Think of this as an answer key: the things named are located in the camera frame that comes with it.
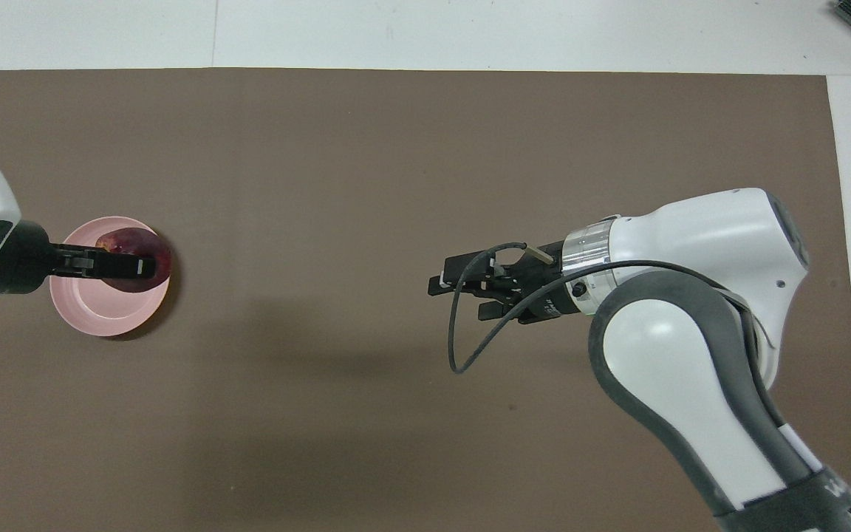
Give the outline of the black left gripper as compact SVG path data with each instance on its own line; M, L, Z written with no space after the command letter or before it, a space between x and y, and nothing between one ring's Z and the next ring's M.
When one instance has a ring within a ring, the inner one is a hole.
M0 294L28 294L51 275L77 279L151 279L149 256L101 248L57 248L36 222L20 221L0 249Z

